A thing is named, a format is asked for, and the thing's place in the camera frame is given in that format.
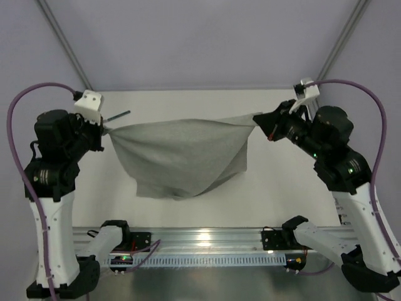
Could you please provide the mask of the grey cloth napkin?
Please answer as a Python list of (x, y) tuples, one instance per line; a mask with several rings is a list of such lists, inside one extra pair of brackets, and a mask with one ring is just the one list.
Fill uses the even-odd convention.
[(142, 198), (189, 199), (247, 170), (253, 114), (182, 119), (108, 129), (125, 172)]

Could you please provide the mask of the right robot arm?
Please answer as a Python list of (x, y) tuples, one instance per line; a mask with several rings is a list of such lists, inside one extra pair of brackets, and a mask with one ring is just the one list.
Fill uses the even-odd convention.
[(280, 103), (270, 113), (257, 114), (254, 122), (270, 141), (289, 139), (314, 160), (314, 171), (344, 209), (357, 243), (324, 233), (303, 216), (282, 225), (289, 246), (316, 250), (341, 268), (347, 281), (367, 293), (389, 293), (400, 284), (400, 264), (385, 241), (377, 214), (380, 206), (372, 189), (372, 172), (366, 159), (348, 146), (353, 123), (339, 107), (318, 109), (313, 120), (292, 113), (294, 100)]

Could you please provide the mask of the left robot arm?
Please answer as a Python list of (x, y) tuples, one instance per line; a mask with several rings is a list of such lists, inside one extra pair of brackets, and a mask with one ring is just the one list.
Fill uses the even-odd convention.
[(73, 242), (72, 213), (79, 161), (89, 151), (103, 151), (103, 118), (84, 118), (80, 113), (50, 110), (34, 125), (34, 156), (24, 173), (25, 195), (34, 214), (39, 248), (36, 280), (27, 288), (29, 299), (76, 299), (93, 291), (100, 267), (113, 250), (130, 245), (124, 220), (104, 222), (83, 250)]

